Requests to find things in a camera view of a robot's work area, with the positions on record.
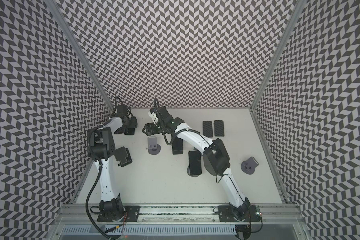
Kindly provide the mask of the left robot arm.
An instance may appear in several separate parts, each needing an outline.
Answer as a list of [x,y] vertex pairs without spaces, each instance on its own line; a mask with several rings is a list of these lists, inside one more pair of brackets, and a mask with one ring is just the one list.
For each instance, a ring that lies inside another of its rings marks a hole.
[[136,127],[137,120],[132,115],[131,108],[120,104],[114,107],[104,124],[87,132],[88,155],[98,169],[96,184],[101,187],[98,222],[121,222],[126,217],[114,177],[114,162],[118,162],[119,167],[125,167],[132,163],[132,158],[127,148],[117,148],[114,134],[120,129]]

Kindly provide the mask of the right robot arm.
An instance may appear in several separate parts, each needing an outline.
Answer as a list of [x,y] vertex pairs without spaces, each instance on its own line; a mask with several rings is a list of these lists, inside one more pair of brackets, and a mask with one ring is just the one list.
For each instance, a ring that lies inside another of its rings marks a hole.
[[220,177],[216,183],[223,186],[234,218],[241,222],[249,217],[251,203],[234,179],[230,157],[223,141],[208,138],[192,129],[184,120],[173,118],[166,107],[151,108],[149,116],[152,122],[145,124],[142,132],[147,136],[161,134],[167,145],[171,145],[174,138],[179,138],[196,148],[207,162],[209,172]]

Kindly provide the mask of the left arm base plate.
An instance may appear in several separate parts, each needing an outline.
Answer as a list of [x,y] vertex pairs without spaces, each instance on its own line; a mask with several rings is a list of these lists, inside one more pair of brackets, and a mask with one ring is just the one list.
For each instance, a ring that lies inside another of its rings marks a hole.
[[97,221],[100,223],[137,222],[140,208],[140,206],[123,206],[119,209],[105,210],[98,215]]

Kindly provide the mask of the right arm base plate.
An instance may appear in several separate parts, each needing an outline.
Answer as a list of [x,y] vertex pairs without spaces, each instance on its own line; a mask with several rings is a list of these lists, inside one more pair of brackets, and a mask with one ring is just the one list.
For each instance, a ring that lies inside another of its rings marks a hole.
[[250,211],[246,211],[244,218],[239,220],[235,217],[231,207],[229,205],[218,206],[214,209],[214,212],[218,214],[220,222],[260,222],[261,213],[260,209],[256,205],[250,206]]

